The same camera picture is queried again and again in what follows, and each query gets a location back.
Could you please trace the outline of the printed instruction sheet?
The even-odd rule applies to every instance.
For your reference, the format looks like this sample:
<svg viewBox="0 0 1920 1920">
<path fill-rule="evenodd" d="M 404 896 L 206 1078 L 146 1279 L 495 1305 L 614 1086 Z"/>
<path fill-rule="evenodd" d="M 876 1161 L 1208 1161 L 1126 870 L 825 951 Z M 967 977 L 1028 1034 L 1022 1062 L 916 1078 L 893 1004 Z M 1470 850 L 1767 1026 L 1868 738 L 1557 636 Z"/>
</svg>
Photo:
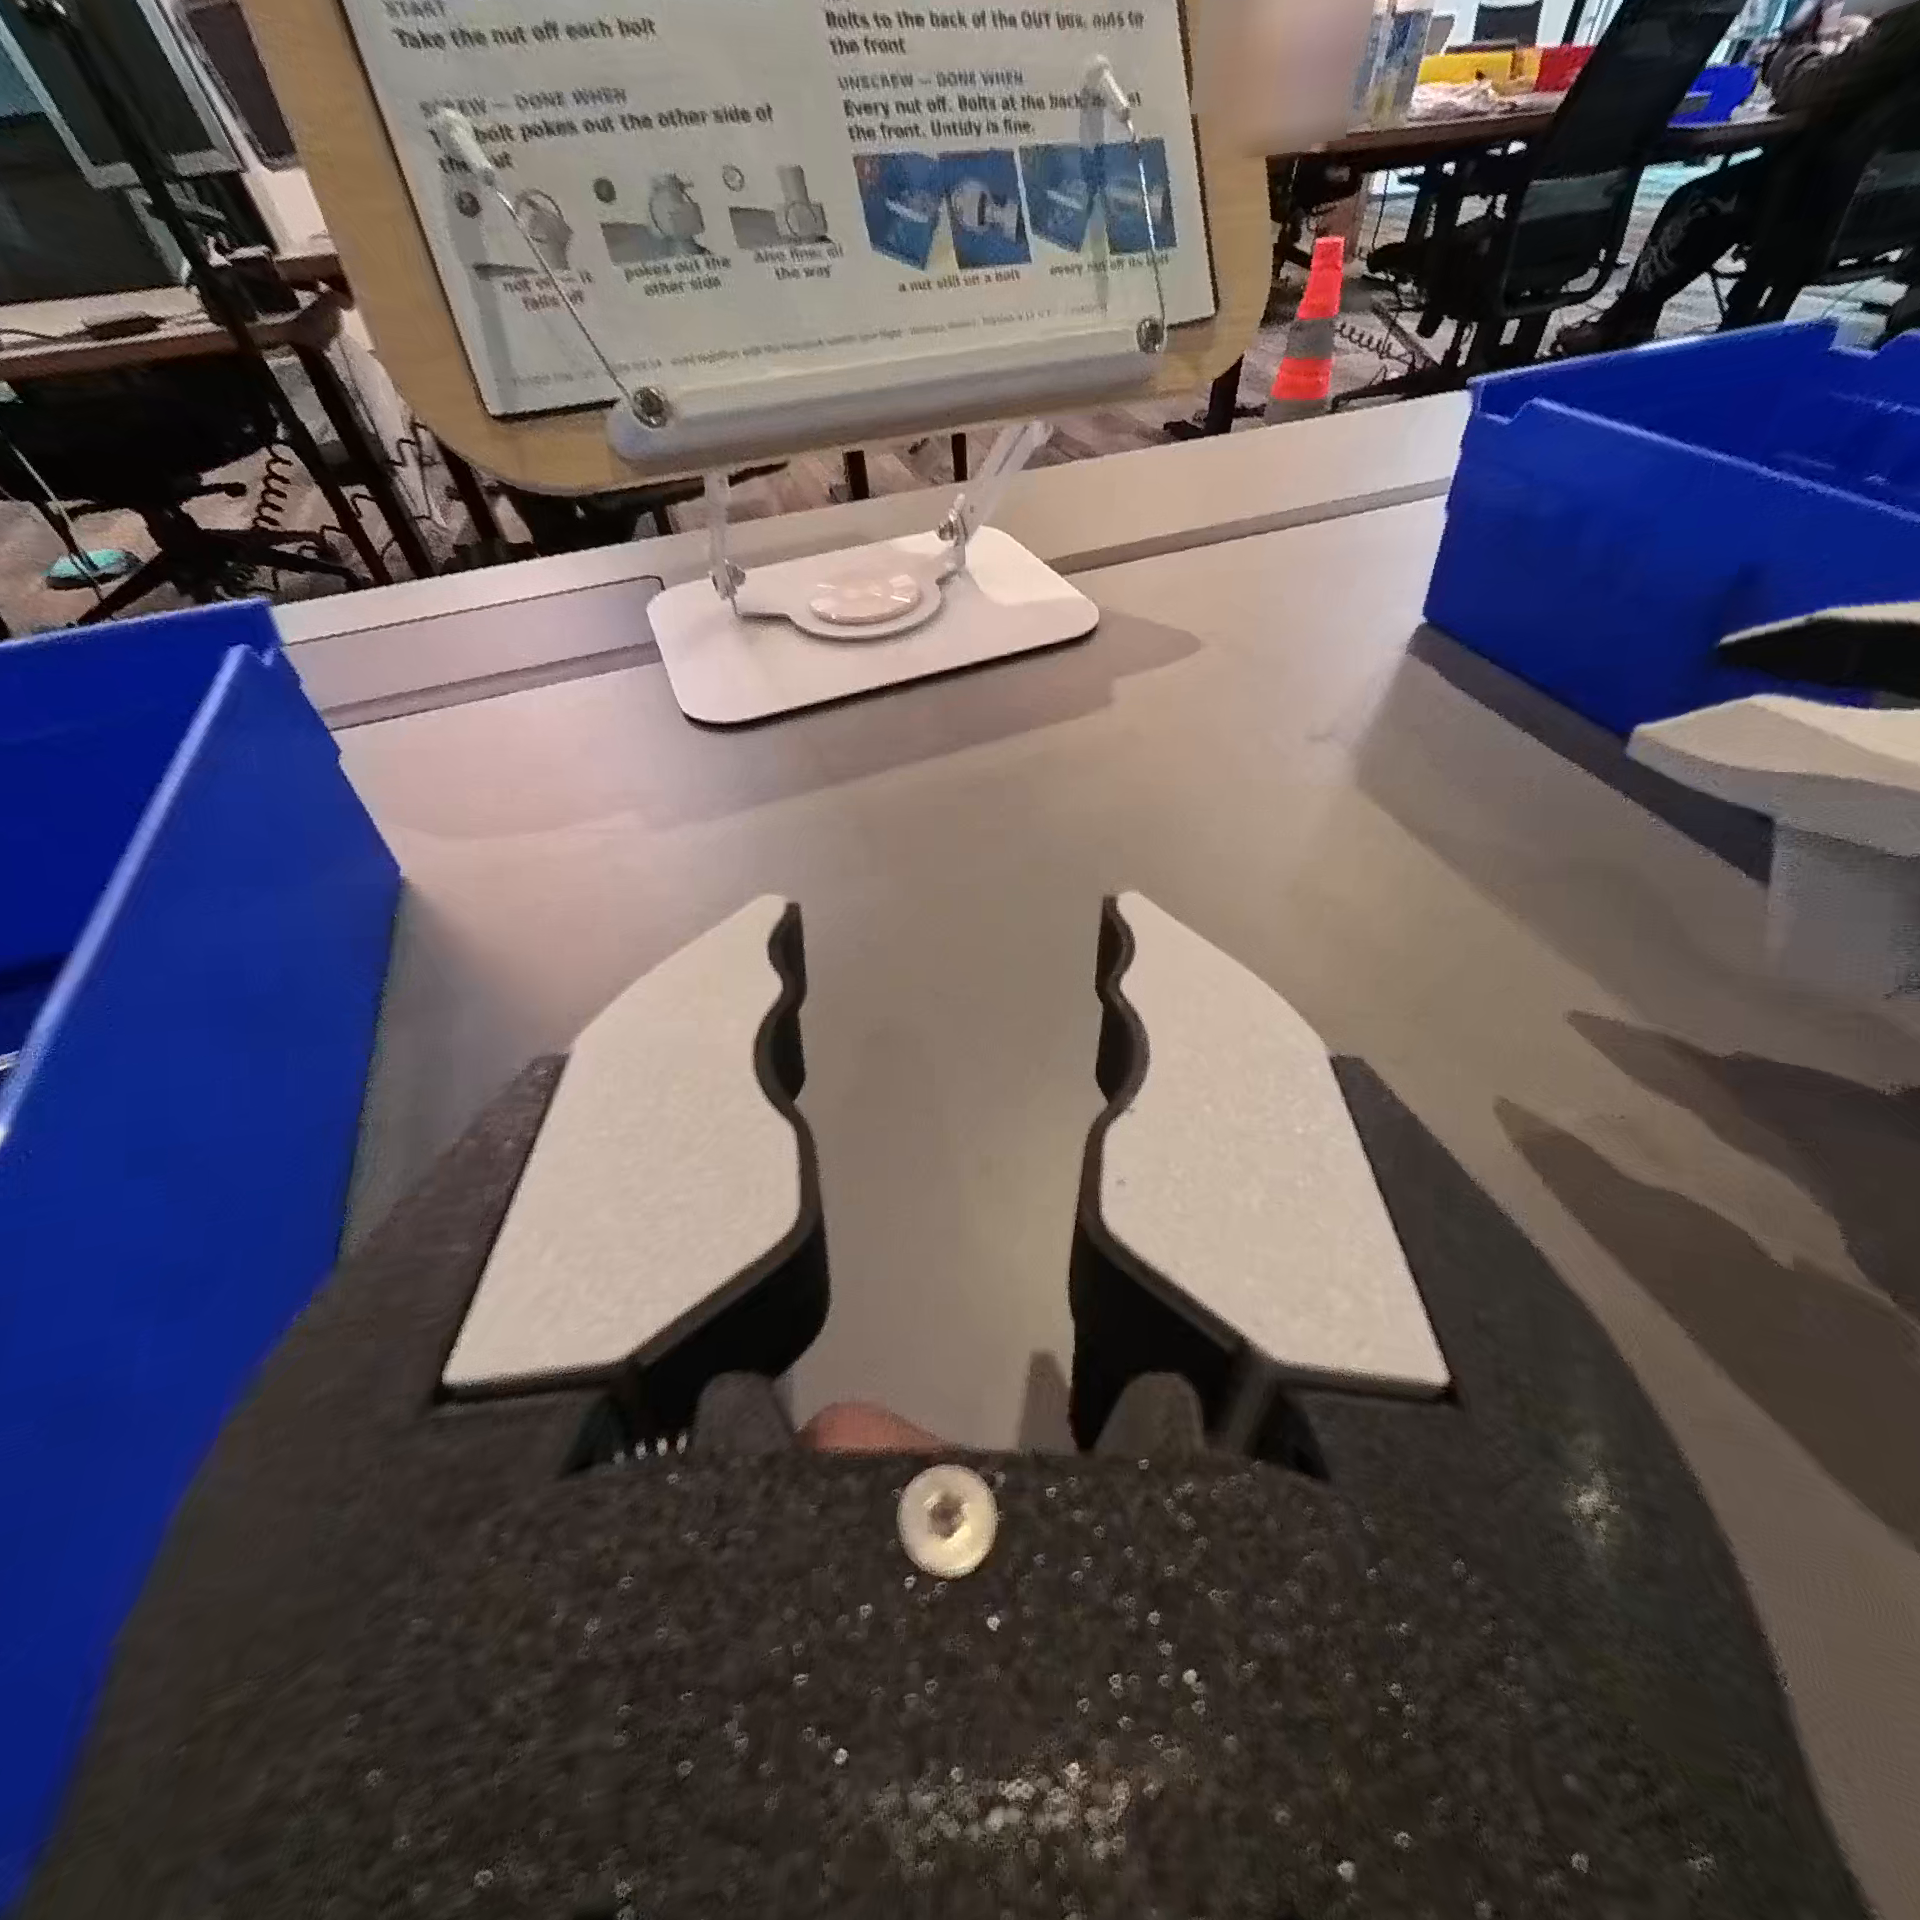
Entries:
<svg viewBox="0 0 1920 1920">
<path fill-rule="evenodd" d="M 349 3 L 493 419 L 1216 316 L 1180 3 Z"/>
</svg>

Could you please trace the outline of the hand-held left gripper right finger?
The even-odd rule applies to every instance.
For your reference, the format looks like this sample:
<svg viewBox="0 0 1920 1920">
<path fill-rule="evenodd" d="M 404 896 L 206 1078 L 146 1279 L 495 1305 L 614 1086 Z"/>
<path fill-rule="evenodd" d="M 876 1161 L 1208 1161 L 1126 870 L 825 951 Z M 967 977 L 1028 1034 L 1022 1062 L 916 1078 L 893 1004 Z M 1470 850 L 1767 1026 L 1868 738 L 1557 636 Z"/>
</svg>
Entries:
<svg viewBox="0 0 1920 1920">
<path fill-rule="evenodd" d="M 1193 1355 L 1202 1395 L 1446 1395 L 1451 1372 L 1375 1161 L 1315 1026 L 1155 906 L 1103 900 L 1101 1109 L 1075 1213 L 1075 1363 L 1146 1311 L 1146 1372 Z"/>
</svg>

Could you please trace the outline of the black office chair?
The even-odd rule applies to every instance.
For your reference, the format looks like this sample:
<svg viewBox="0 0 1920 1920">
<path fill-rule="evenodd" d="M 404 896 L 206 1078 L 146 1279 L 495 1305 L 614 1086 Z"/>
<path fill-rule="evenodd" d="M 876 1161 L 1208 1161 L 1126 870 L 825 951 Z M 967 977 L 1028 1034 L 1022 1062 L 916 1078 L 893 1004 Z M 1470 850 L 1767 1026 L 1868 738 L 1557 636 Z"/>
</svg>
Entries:
<svg viewBox="0 0 1920 1920">
<path fill-rule="evenodd" d="M 1597 298 L 1639 179 L 1738 13 L 1742 3 L 1621 3 L 1546 132 L 1429 163 L 1410 232 L 1370 258 L 1422 340 L 1451 327 L 1410 392 L 1524 364 L 1550 316 Z"/>
</svg>

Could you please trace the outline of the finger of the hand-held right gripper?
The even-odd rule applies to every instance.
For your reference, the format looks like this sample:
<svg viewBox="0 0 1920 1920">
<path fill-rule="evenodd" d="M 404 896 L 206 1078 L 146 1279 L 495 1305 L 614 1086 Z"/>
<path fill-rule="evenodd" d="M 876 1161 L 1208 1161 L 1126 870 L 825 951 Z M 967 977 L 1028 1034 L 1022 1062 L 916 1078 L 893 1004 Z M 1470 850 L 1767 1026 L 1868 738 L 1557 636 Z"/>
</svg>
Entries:
<svg viewBox="0 0 1920 1920">
<path fill-rule="evenodd" d="M 1639 727 L 1628 759 L 1778 827 L 1854 847 L 1919 841 L 1919 714 L 1746 697 Z"/>
<path fill-rule="evenodd" d="M 1919 602 L 1818 608 L 1718 644 L 1718 663 L 1799 688 L 1919 707 Z"/>
</svg>

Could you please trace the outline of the orange traffic cone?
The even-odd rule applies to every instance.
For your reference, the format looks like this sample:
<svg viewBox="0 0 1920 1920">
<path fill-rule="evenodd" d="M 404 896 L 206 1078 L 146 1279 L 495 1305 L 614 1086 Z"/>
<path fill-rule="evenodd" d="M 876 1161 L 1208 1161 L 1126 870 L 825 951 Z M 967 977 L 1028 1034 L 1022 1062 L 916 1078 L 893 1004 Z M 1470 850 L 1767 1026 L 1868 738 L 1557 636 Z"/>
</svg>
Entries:
<svg viewBox="0 0 1920 1920">
<path fill-rule="evenodd" d="M 1283 359 L 1265 408 L 1267 424 L 1297 424 L 1329 411 L 1344 269 L 1347 244 L 1337 233 L 1320 236 L 1312 244 L 1308 286 L 1285 331 Z"/>
</svg>

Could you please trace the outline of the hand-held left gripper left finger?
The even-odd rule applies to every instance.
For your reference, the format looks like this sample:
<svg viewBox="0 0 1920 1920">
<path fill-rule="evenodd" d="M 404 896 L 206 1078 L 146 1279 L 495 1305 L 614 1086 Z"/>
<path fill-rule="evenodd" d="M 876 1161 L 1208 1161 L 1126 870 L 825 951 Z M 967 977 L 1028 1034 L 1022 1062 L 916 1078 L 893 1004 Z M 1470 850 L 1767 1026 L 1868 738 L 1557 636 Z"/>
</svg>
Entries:
<svg viewBox="0 0 1920 1920">
<path fill-rule="evenodd" d="M 807 1080 L 803 914 L 762 896 L 653 965 L 565 1056 L 447 1395 L 700 1395 L 786 1380 L 830 1264 Z"/>
</svg>

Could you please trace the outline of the long wooden office desk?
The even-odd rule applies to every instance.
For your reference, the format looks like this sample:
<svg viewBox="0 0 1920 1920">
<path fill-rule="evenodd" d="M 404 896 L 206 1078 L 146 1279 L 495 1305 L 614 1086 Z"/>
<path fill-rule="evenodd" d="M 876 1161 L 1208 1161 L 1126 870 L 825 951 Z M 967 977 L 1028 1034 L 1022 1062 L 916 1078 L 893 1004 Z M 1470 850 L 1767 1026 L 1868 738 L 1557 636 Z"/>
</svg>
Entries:
<svg viewBox="0 0 1920 1920">
<path fill-rule="evenodd" d="M 1352 213 L 1358 205 L 1363 205 L 1370 179 L 1391 177 L 1391 174 L 1416 174 L 1416 190 L 1415 190 L 1415 209 L 1416 209 L 1416 199 L 1422 193 L 1422 183 L 1426 183 L 1431 162 L 1446 162 L 1446 159 L 1469 155 L 1469 154 L 1475 154 L 1483 149 L 1506 149 L 1508 142 L 1533 141 L 1534 135 L 1546 132 L 1557 107 L 1560 107 L 1560 100 L 1549 100 L 1546 104 L 1533 104 L 1524 110 L 1498 110 L 1498 114 L 1483 114 L 1483 116 L 1474 116 L 1474 119 L 1439 119 L 1439 122 L 1431 119 L 1426 124 L 1410 124 L 1410 126 L 1347 132 L 1347 135 L 1329 141 L 1325 145 L 1308 151 L 1303 155 L 1267 159 L 1265 169 L 1267 169 L 1269 207 L 1273 207 L 1273 218 L 1281 232 L 1275 273 L 1281 277 L 1285 269 L 1308 269 L 1308 256 L 1309 256 L 1308 244 L 1312 238 L 1312 232 L 1317 225 L 1332 225 L 1337 213 L 1343 213 L 1343 209 Z M 1664 142 L 1662 142 L 1652 163 L 1645 169 L 1645 174 L 1656 166 L 1668 166 L 1668 163 L 1699 163 L 1699 162 L 1711 162 L 1711 159 L 1742 159 L 1749 154 L 1763 154 L 1763 151 L 1777 149 L 1778 142 L 1789 141 L 1797 132 L 1802 132 L 1802 122 L 1797 116 L 1778 116 L 1777 110 L 1753 114 L 1743 119 L 1734 119 L 1727 124 L 1668 126 L 1668 135 L 1664 136 Z M 1415 332 L 1416 312 L 1391 281 L 1386 281 L 1386 284 L 1391 286 L 1394 298 L 1380 303 L 1375 309 L 1375 313 L 1350 316 L 1350 319 L 1339 321 L 1339 340 L 1347 343 L 1352 352 L 1370 352 L 1375 357 L 1375 382 L 1337 394 L 1332 400 L 1335 411 L 1362 408 L 1362 406 L 1371 406 L 1371 403 L 1402 403 L 1402 400 L 1416 400 L 1416 396 L 1439 396 L 1439 394 L 1461 392 L 1465 386 L 1465 384 L 1461 384 L 1461 386 L 1451 386 L 1445 392 L 1421 392 L 1421 394 L 1406 390 L 1406 382 L 1415 371 L 1421 371 L 1422 364 L 1431 364 L 1442 357 L 1442 352 L 1449 343 L 1451 327 L 1442 327 L 1434 339 L 1422 340 Z"/>
</svg>

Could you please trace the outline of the blue plastic bin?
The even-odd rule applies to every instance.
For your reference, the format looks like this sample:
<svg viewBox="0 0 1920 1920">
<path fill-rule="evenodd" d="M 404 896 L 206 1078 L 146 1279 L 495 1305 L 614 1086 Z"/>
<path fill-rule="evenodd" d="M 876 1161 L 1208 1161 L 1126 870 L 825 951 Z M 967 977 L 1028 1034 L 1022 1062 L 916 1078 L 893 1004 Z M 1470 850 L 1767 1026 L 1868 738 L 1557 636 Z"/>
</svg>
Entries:
<svg viewBox="0 0 1920 1920">
<path fill-rule="evenodd" d="M 1619 739 L 1743 629 L 1919 601 L 1919 335 L 1774 325 L 1475 382 L 1429 627 Z"/>
<path fill-rule="evenodd" d="M 3 645 L 3 1911 L 335 1264 L 400 896 L 265 602 Z"/>
</svg>

